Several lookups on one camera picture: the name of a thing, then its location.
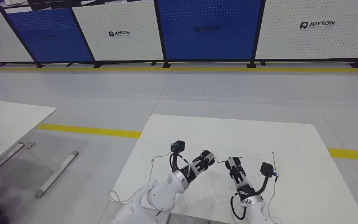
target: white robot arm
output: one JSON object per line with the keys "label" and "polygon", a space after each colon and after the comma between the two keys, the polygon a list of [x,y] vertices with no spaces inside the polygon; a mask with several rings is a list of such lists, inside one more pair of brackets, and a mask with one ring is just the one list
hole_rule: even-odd
{"label": "white robot arm", "polygon": [[263,213],[263,209],[266,203],[263,201],[261,197],[261,193],[265,190],[267,181],[270,177],[276,176],[276,180],[279,175],[274,172],[274,168],[271,164],[267,164],[265,162],[262,163],[260,172],[265,176],[265,181],[263,182],[263,186],[259,191],[255,191],[252,187],[252,184],[247,181],[246,173],[241,166],[240,159],[237,157],[229,157],[225,162],[225,166],[228,170],[230,170],[230,176],[234,180],[236,185],[236,195],[240,197],[240,206],[244,208],[243,216],[239,217],[234,210],[233,199],[235,196],[231,197],[231,209],[234,215],[239,220],[244,220],[245,217],[249,220],[249,224],[276,224],[270,217],[267,217]]}
{"label": "white robot arm", "polygon": [[[156,180],[153,180],[144,185],[117,212],[111,224],[158,224],[163,221],[165,216],[174,209],[176,195],[183,194],[189,188],[190,183],[215,162],[214,155],[205,150],[191,164],[179,169],[177,158],[181,157],[179,153],[184,151],[184,148],[185,142],[183,141],[171,144],[172,173],[168,175],[167,182],[158,184]],[[145,195],[147,195],[148,203],[159,211],[155,217],[147,214],[148,211],[142,207],[141,202]]]}

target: white table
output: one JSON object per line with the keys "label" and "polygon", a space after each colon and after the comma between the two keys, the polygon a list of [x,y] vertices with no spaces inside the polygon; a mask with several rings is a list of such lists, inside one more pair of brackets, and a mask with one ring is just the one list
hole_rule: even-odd
{"label": "white table", "polygon": [[[19,141],[55,111],[56,108],[46,106],[0,101],[0,166],[24,146],[28,149],[34,146],[34,143],[22,143]],[[35,196],[37,198],[40,198],[46,192],[76,155],[78,155],[78,152],[71,153],[61,165],[60,170],[54,172],[49,180],[36,192]]]}
{"label": "white table", "polygon": [[[151,159],[167,154],[170,143],[177,140],[186,142],[181,155],[190,161],[203,149],[219,161],[243,156],[242,166],[256,190],[264,180],[261,163],[273,164],[274,152],[280,177],[270,213],[285,224],[357,223],[358,206],[318,132],[309,124],[152,115],[113,188],[122,200],[148,181]],[[157,158],[152,179],[165,181],[169,172],[168,157]],[[262,194],[266,203],[273,185],[271,178]],[[184,195],[178,195],[172,213],[240,223],[230,208],[234,193],[235,185],[224,163],[214,164],[190,184]],[[144,201],[143,207],[151,208]]]}

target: yellow floor line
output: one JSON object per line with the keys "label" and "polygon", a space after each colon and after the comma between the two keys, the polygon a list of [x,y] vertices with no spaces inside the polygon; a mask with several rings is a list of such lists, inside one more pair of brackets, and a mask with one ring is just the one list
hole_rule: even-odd
{"label": "yellow floor line", "polygon": [[350,158],[352,160],[358,160],[357,150],[339,150],[337,148],[329,148],[328,151],[334,158]]}
{"label": "yellow floor line", "polygon": [[141,132],[134,132],[131,130],[113,130],[103,128],[88,128],[78,126],[66,126],[56,124],[40,124],[37,126],[39,130],[55,130],[58,132],[73,132],[82,134],[98,134],[101,136],[116,136],[124,138],[139,138]]}
{"label": "yellow floor line", "polygon": [[74,71],[204,71],[204,72],[356,72],[358,69],[354,68],[220,68],[220,67],[101,67],[101,68],[76,68],[76,67],[63,67],[63,68],[0,68],[0,71],[36,71],[36,72],[74,72]]}
{"label": "yellow floor line", "polygon": [[[141,132],[135,132],[132,130],[114,130],[114,129],[103,129],[103,128],[88,128],[78,126],[67,126],[57,124],[40,124],[37,126],[39,130],[54,130],[57,132],[73,132],[81,134],[97,134],[101,136],[115,136],[124,138],[139,138]],[[340,150],[337,148],[329,148],[329,153],[334,158],[349,158],[358,160],[358,151],[355,150]]]}

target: floor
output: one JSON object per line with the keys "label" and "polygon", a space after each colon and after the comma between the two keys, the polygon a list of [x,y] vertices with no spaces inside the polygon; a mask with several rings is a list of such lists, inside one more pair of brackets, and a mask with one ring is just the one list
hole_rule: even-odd
{"label": "floor", "polygon": [[[172,65],[174,68],[245,66]],[[347,63],[267,66],[296,67],[350,68]],[[327,148],[358,150],[357,74],[0,70],[0,100],[56,107],[57,111],[45,121],[49,124],[108,129],[141,131],[152,114],[308,123],[317,128]],[[0,204],[11,223],[110,222],[119,207],[109,201],[108,191],[120,175],[136,139],[33,130],[25,140],[36,142],[36,146],[31,151],[21,151],[0,169]],[[56,170],[74,150],[80,155],[49,191],[36,200],[33,194],[51,175],[51,169]],[[358,160],[334,158],[334,161],[358,202]],[[177,223],[207,221],[172,216],[170,224]]]}

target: white cable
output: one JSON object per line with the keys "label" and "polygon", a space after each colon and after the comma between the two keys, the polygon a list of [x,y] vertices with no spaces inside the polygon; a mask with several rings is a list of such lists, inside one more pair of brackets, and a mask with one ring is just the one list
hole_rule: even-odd
{"label": "white cable", "polygon": [[276,194],[276,182],[274,183],[274,194],[272,195],[272,197],[271,197],[271,199],[270,199],[270,201],[268,202],[268,205],[267,205],[267,212],[268,212],[269,218],[271,218],[271,215],[270,215],[270,204],[271,204],[271,201],[272,201],[272,199],[274,198],[275,194]]}
{"label": "white cable", "polygon": [[188,177],[190,176],[190,163],[188,163],[188,161],[182,156],[180,157],[184,162],[186,162],[188,164]]}
{"label": "white cable", "polygon": [[164,155],[164,156],[155,156],[153,159],[152,159],[152,168],[151,168],[151,170],[150,170],[150,176],[149,176],[149,179],[148,179],[148,181],[150,181],[150,178],[152,177],[152,171],[153,171],[153,166],[154,166],[154,160],[156,159],[156,158],[158,158],[158,157],[166,157],[166,156],[168,156],[170,153],[172,153],[171,151],[168,153],[168,154],[166,154],[166,155]]}
{"label": "white cable", "polygon": [[[150,181],[150,178],[152,177],[152,171],[153,171],[154,160],[155,160],[156,158],[158,158],[158,157],[166,157],[166,156],[168,156],[170,153],[172,153],[172,152],[169,152],[168,154],[163,155],[163,156],[155,156],[154,158],[152,158],[152,161],[151,161],[151,163],[152,163],[152,168],[151,168],[151,170],[150,170],[150,176],[149,176],[148,181]],[[136,194],[139,190],[141,190],[141,188],[139,188],[136,192],[134,192],[134,193],[130,196],[130,198],[128,198],[127,200],[121,200],[121,199],[119,198],[117,192],[115,192],[114,190],[110,190],[110,191],[109,191],[110,200],[111,200],[112,202],[114,202],[114,203],[120,204],[120,205],[121,205],[121,208],[122,208],[122,203],[131,200],[131,198],[133,197],[133,195]],[[117,196],[118,200],[114,199],[114,198],[111,196],[111,192],[113,192],[113,193]]]}

